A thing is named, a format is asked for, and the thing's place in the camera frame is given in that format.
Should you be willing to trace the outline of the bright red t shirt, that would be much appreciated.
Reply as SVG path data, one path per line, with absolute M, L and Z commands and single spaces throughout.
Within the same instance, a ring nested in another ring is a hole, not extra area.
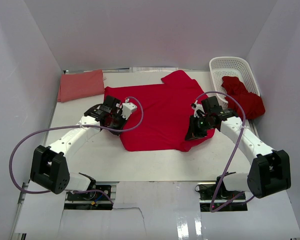
M 104 95 L 121 101 L 129 97 L 131 102 L 139 101 L 137 109 L 128 119 L 120 140 L 127 151 L 178 150 L 188 152 L 192 147 L 211 139 L 215 131 L 207 132 L 201 139 L 186 141 L 190 116 L 194 114 L 191 104 L 203 93 L 195 79 L 183 70 L 174 71 L 161 78 L 161 84 L 126 87 L 106 87 Z

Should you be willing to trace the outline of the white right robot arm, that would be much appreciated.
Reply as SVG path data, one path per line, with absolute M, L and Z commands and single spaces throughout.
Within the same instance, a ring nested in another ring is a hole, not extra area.
M 233 113 L 192 115 L 185 140 L 196 140 L 212 129 L 227 136 L 236 149 L 249 160 L 248 173 L 224 173 L 217 180 L 216 195 L 226 200 L 236 192 L 250 192 L 261 199 L 291 187 L 290 157 L 284 150 L 274 150 L 243 126 Z

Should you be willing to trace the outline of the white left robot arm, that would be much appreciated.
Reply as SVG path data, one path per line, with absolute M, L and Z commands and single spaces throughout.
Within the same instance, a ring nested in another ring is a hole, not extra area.
M 78 191 L 89 200 L 95 196 L 93 179 L 83 173 L 69 172 L 68 160 L 93 136 L 100 127 L 119 134 L 130 115 L 137 109 L 131 102 L 116 103 L 114 107 L 97 104 L 88 109 L 75 128 L 48 146 L 38 146 L 33 153 L 30 180 L 54 194 Z

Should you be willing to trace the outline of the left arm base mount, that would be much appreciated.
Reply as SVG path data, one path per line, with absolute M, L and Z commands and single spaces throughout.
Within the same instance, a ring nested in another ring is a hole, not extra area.
M 113 202 L 116 198 L 117 184 L 105 182 L 93 186 L 94 189 L 104 192 Z M 101 192 L 72 193 L 67 192 L 64 202 L 65 210 L 81 211 L 110 211 L 113 204 Z

